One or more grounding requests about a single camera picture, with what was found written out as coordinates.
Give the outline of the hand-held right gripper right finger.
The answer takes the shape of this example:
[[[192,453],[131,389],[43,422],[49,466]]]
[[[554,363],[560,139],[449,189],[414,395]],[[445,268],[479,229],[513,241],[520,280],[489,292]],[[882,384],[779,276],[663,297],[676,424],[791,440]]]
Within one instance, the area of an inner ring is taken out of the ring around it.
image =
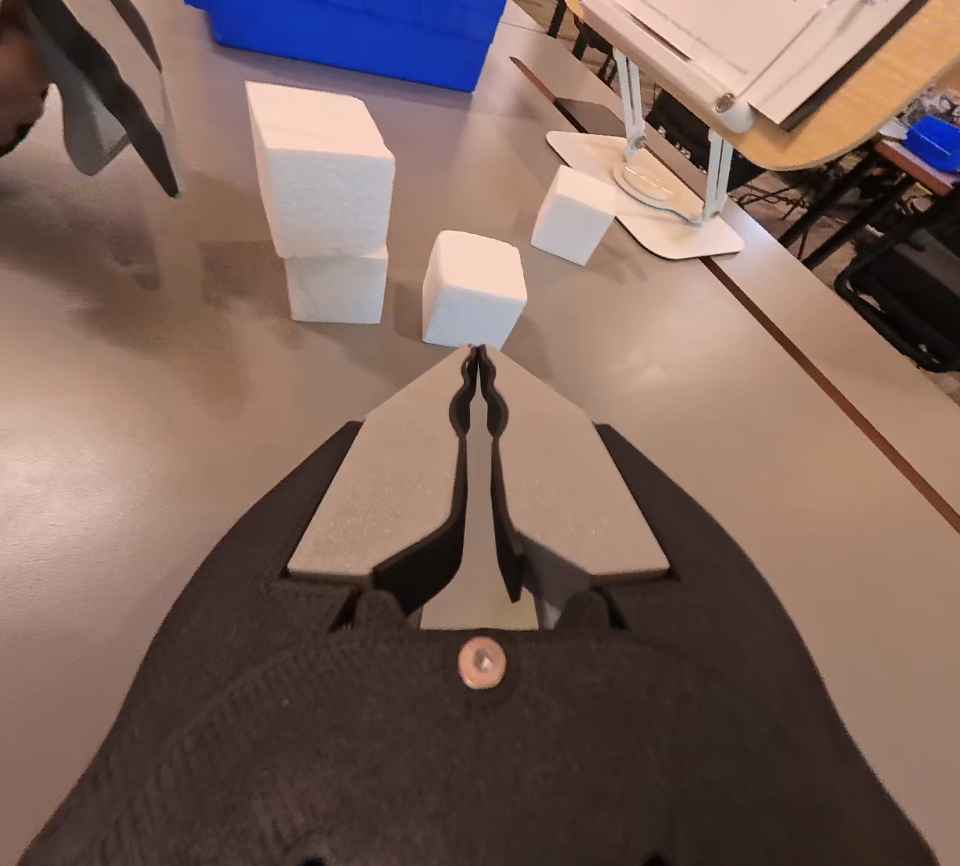
[[[597,426],[493,346],[477,349],[499,571],[550,630],[572,596],[664,577],[666,554]]]

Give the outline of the person's left hand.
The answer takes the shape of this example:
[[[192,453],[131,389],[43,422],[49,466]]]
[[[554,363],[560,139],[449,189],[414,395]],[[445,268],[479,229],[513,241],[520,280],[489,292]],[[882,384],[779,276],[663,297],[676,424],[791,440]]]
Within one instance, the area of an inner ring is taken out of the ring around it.
[[[50,81],[26,0],[2,0],[1,156],[15,150],[44,112]]]

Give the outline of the white hard foam cube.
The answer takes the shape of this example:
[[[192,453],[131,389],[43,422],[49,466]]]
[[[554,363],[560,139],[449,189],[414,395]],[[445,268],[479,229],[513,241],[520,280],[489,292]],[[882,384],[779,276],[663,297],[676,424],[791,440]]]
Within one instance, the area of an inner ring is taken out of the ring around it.
[[[290,257],[284,272],[291,318],[304,323],[378,325],[389,251]]]
[[[367,256],[386,246],[396,160],[351,95],[248,80],[258,185],[283,260]]]
[[[438,233],[422,285],[424,343],[500,350],[526,303],[517,247],[452,229]]]
[[[531,245],[584,267],[617,217],[618,188],[563,165],[537,213]]]

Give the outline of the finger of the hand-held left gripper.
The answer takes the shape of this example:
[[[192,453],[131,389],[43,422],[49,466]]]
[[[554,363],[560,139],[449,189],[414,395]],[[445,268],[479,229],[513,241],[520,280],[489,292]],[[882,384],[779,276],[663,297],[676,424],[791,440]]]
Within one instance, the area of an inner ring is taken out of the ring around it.
[[[62,1],[106,54],[99,66],[76,67],[124,127],[129,137],[125,151],[138,156],[167,196],[178,197],[181,151],[162,67],[154,68],[109,0]],[[30,20],[37,44],[52,44],[32,14]]]
[[[38,47],[61,102],[67,155],[79,173],[94,177],[127,149],[129,135],[84,73],[56,44],[39,43]]]

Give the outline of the small blue bin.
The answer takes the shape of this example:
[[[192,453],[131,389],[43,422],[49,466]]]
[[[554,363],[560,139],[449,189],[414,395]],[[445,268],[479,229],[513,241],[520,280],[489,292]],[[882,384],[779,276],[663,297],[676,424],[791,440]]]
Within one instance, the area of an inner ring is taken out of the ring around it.
[[[959,128],[934,115],[907,128],[904,147],[930,167],[949,174],[959,172]]]

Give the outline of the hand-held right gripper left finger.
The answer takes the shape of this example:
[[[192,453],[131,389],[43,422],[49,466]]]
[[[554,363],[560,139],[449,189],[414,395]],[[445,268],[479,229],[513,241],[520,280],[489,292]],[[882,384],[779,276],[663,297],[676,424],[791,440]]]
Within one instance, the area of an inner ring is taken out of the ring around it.
[[[450,584],[476,374],[476,347],[459,347],[365,417],[287,563],[291,580],[383,591],[408,616]]]

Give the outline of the black office chair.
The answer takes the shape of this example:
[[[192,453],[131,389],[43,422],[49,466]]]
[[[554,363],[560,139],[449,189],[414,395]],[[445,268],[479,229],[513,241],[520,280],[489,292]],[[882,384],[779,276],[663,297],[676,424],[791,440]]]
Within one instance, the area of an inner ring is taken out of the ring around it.
[[[958,373],[958,202],[942,200],[890,226],[858,252],[833,287],[919,368]]]

